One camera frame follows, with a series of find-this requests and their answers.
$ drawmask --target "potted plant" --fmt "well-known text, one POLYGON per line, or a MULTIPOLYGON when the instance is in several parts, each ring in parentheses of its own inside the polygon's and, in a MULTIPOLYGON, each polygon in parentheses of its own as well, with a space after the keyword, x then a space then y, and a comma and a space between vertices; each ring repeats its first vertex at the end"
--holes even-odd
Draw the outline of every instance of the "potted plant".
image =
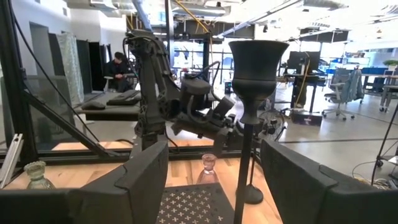
POLYGON ((398 65, 398 60, 386 60, 383 64, 388 67, 389 71, 395 71, 398 65))

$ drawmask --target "computer monitor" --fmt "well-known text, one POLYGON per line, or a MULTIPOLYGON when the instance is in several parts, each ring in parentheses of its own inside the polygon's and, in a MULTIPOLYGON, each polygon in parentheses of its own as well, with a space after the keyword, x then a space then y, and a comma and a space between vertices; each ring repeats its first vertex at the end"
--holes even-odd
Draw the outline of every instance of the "computer monitor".
POLYGON ((301 74, 302 65, 309 62, 308 73, 315 72, 319 67, 320 56, 321 52, 290 52, 287 68, 296 69, 296 73, 301 74))

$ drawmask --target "goblet-shaped vase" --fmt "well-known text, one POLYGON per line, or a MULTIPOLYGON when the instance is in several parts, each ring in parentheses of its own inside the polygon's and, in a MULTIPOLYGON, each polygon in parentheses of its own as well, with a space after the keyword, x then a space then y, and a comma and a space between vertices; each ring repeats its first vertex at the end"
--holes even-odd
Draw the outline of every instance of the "goblet-shaped vase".
POLYGON ((201 159, 203 161, 203 165, 205 166, 205 168, 199 174, 197 183, 198 184, 217 183, 218 177, 214 170, 214 166, 216 165, 217 157, 213 154, 204 154, 201 157, 201 159))

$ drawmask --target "clear glass cup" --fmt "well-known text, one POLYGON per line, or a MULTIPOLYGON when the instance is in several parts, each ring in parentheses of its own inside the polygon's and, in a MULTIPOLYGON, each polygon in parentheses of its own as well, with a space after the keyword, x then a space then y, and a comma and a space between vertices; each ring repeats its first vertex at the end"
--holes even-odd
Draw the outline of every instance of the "clear glass cup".
POLYGON ((24 170, 30 178, 27 189, 55 189, 53 183, 44 177, 45 162, 31 162, 24 170))

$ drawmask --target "ceiling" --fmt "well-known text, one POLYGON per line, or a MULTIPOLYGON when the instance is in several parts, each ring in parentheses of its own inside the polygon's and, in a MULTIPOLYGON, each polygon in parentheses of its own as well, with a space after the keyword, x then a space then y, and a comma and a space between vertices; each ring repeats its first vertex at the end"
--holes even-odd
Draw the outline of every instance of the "ceiling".
MULTIPOLYGON (((142 8, 151 23, 159 22, 161 12, 165 11, 164 0, 66 0, 71 1, 110 2, 123 14, 136 13, 133 1, 142 1, 142 8)), ((266 25, 275 39, 294 37, 299 29, 306 27, 324 31, 348 29, 352 30, 350 36, 354 39, 370 38, 380 29, 385 36, 390 36, 393 32, 388 27, 398 21, 398 0, 267 0, 267 4, 264 0, 180 2, 202 19, 266 25), (216 7, 217 3, 221 3, 221 7, 216 7)), ((191 19, 177 4, 173 3, 172 9, 175 17, 191 19)))

